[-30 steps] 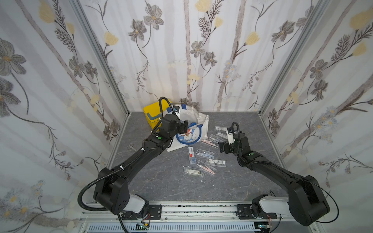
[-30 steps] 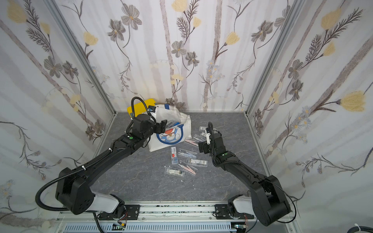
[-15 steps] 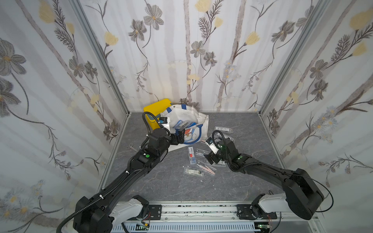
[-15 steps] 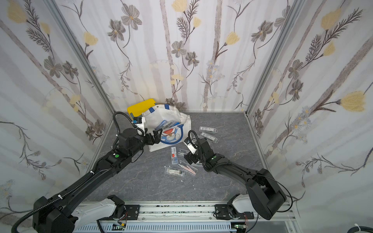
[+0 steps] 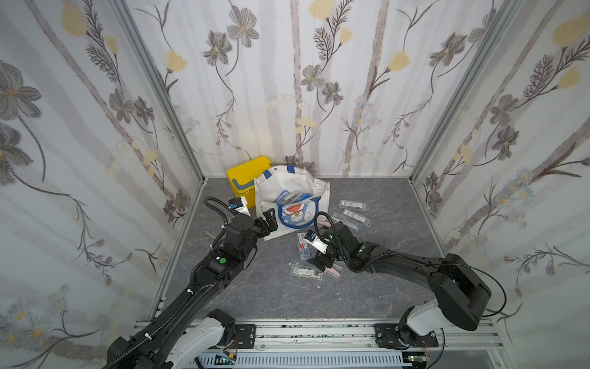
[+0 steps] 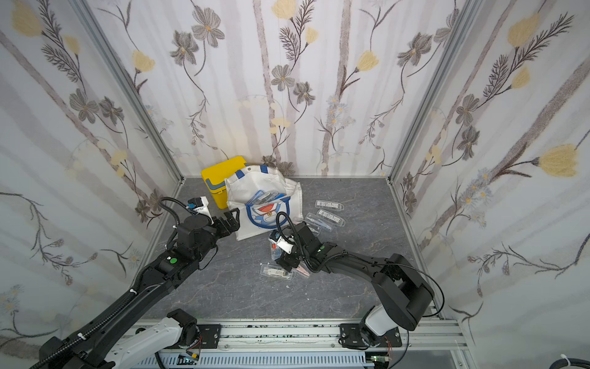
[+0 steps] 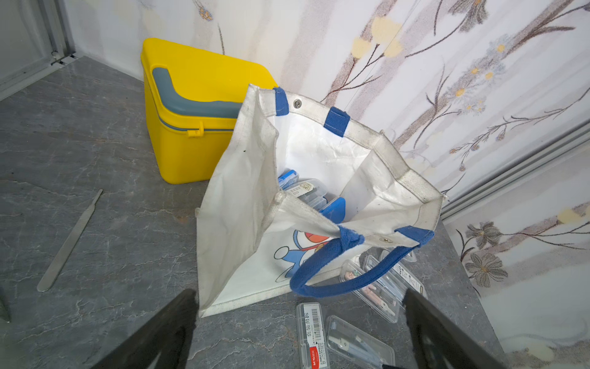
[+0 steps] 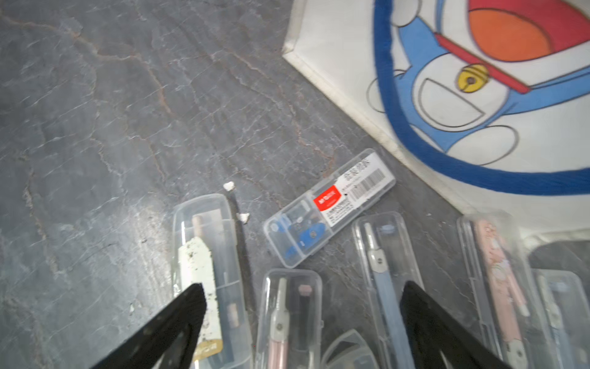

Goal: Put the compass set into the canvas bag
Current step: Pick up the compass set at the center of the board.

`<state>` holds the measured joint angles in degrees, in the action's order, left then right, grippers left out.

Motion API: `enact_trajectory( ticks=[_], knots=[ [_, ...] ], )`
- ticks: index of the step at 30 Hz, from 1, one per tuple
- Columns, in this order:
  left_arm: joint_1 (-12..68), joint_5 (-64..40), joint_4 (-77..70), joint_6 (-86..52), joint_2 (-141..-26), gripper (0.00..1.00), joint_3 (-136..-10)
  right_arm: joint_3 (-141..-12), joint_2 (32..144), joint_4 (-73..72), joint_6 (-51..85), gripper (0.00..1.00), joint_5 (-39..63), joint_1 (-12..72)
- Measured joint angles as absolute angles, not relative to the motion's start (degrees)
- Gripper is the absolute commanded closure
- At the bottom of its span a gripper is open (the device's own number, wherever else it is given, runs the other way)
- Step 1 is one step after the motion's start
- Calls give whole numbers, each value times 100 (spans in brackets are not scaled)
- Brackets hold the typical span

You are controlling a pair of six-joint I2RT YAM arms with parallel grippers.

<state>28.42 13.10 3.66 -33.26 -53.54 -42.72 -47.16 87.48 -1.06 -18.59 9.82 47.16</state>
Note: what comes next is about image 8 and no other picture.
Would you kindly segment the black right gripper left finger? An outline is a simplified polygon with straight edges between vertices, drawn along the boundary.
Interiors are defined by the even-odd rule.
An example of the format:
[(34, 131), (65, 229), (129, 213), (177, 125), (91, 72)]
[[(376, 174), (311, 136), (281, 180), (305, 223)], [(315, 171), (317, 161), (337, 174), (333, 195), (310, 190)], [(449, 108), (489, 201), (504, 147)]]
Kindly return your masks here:
[(202, 284), (192, 284), (95, 368), (189, 368), (207, 312)]

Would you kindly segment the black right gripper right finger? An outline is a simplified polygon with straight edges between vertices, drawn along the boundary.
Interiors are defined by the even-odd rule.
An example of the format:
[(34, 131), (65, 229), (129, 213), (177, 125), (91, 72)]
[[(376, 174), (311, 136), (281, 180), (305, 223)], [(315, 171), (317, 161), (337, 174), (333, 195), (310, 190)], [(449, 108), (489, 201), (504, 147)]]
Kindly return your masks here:
[(508, 367), (414, 281), (399, 306), (416, 368)]

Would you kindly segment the clear long compass case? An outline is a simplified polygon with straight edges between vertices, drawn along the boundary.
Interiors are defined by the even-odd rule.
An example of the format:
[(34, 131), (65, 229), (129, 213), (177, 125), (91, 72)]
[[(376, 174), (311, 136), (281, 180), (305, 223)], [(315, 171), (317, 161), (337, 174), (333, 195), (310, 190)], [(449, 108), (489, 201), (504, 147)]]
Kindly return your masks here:
[(321, 368), (379, 369), (377, 359), (362, 335), (350, 329), (339, 336), (326, 350)]

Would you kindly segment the clear case small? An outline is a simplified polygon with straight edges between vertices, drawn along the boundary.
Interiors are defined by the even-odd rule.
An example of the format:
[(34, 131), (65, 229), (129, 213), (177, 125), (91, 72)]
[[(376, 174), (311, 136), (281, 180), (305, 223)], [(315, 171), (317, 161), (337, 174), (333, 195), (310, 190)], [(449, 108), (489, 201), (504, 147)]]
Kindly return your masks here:
[(201, 284), (207, 304), (194, 366), (250, 368), (252, 337), (235, 221), (227, 198), (210, 194), (178, 205), (172, 235), (173, 294)]

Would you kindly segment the clear case with pink compass centre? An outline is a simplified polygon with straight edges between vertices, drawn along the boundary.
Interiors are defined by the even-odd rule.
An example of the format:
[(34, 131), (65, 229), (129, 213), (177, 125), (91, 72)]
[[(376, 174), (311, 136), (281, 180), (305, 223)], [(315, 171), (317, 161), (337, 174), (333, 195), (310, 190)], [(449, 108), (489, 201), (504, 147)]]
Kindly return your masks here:
[(319, 368), (323, 283), (318, 273), (275, 268), (264, 276), (256, 368)]

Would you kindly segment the clear case with red label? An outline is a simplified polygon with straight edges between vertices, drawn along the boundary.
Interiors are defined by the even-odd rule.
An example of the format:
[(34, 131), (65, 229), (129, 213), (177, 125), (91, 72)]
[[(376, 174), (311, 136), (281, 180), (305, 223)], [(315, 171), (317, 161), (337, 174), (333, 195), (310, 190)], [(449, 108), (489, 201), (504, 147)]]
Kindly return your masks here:
[(366, 149), (268, 218), (264, 234), (282, 265), (295, 268), (395, 184), (384, 160)]

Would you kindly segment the white canvas cartoon tote bag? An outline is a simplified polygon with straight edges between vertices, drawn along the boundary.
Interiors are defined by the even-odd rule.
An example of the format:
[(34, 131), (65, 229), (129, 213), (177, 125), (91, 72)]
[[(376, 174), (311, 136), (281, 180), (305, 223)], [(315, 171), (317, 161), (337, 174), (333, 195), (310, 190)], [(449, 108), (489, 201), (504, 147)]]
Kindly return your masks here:
[(587, 1), (295, 1), (283, 55), (460, 212), (589, 237)]

